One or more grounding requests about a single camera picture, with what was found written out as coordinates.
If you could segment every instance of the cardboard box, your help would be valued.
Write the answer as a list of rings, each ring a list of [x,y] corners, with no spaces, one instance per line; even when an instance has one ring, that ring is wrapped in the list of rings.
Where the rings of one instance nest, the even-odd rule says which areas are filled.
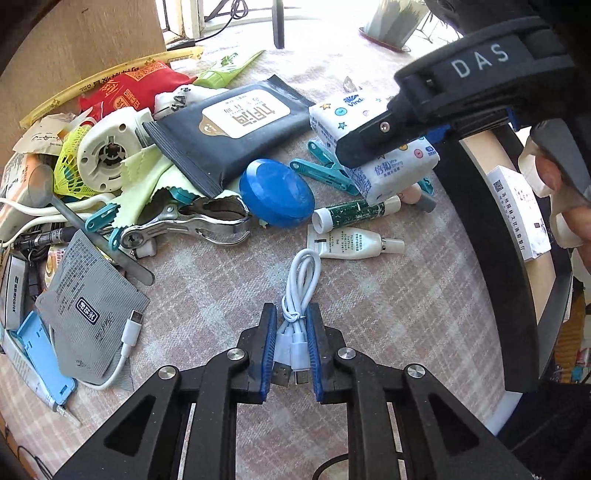
[[[534,192],[521,173],[498,166],[488,175],[524,261],[550,250],[550,239]]]

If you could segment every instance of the table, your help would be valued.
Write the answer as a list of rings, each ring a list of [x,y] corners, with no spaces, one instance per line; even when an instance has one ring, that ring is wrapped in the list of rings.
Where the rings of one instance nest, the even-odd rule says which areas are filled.
[[[198,72],[243,44],[244,38],[256,44],[256,25],[247,27],[254,30],[236,27],[208,41],[203,64],[185,62],[176,68]],[[290,27],[288,22],[287,38]],[[268,27],[261,31],[270,42]],[[410,57],[356,34],[336,40],[328,38],[314,51],[269,50],[232,86],[276,73],[320,101],[342,91],[348,74],[366,91],[370,86],[389,94],[397,91],[392,72]],[[303,135],[269,156],[285,163],[309,158],[306,142],[311,137]],[[339,328],[351,347],[394,367],[424,364],[485,420],[504,393],[493,308],[462,221],[441,183],[435,176],[431,179],[438,201],[433,213],[403,206],[394,216],[359,225],[403,239],[407,253],[362,261],[324,260],[314,301],[326,324]],[[348,199],[313,180],[309,185],[317,206]],[[182,236],[160,237],[157,256],[144,261],[156,284],[138,286],[151,304],[131,358],[134,381],[141,384],[166,364],[180,369],[201,365],[235,345],[239,332],[257,323],[264,302],[280,302],[291,260],[305,246],[305,238],[305,226],[257,229],[246,243],[231,249]],[[79,388],[70,401],[83,422],[76,429],[48,412],[1,358],[0,378],[0,410],[15,437],[54,471],[129,396],[119,390]],[[346,451],[345,408],[320,407],[305,386],[275,387],[262,407],[239,409],[237,439],[237,478],[309,478],[322,462]]]

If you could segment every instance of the gray packet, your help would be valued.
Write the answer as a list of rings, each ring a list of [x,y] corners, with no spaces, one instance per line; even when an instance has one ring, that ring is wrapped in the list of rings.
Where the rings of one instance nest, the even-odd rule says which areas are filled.
[[[102,377],[121,348],[125,321],[132,310],[143,313],[149,302],[78,231],[35,306],[90,371]]]
[[[102,385],[115,372],[119,358],[120,351],[117,351],[112,358],[107,370],[103,375],[96,375],[90,368],[79,358],[79,355],[72,349],[72,346],[66,340],[64,341],[61,332],[55,332],[56,340],[56,357],[57,364],[62,375],[73,377],[77,380],[92,383],[95,385]],[[129,358],[126,359],[123,370],[112,383],[113,387],[122,388],[123,390],[134,390],[134,380],[131,376],[131,362]]]

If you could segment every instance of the metal screw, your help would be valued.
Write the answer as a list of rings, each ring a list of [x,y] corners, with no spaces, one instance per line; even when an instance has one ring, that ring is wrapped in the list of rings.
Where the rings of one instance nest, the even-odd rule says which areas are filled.
[[[407,373],[413,378],[421,378],[425,376],[425,369],[422,365],[412,364],[408,366]]]
[[[174,367],[162,367],[160,370],[158,370],[158,376],[162,380],[170,380],[176,374],[177,371]]]
[[[351,347],[344,346],[343,348],[339,348],[337,355],[343,360],[351,360],[355,355],[357,355],[357,352],[355,352],[355,350],[353,350]]]
[[[244,350],[241,348],[231,348],[228,350],[228,358],[230,360],[242,360],[244,358]]]

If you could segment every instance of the green tube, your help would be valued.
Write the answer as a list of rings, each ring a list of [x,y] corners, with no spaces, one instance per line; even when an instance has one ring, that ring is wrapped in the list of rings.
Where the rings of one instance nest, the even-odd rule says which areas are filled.
[[[398,195],[373,206],[369,206],[365,200],[357,200],[314,210],[312,225],[317,233],[328,233],[333,228],[353,225],[363,220],[372,220],[396,213],[399,210],[400,198]]]
[[[193,84],[207,88],[224,88],[263,52],[264,50],[260,50],[248,58],[237,51],[230,53],[202,72]]]

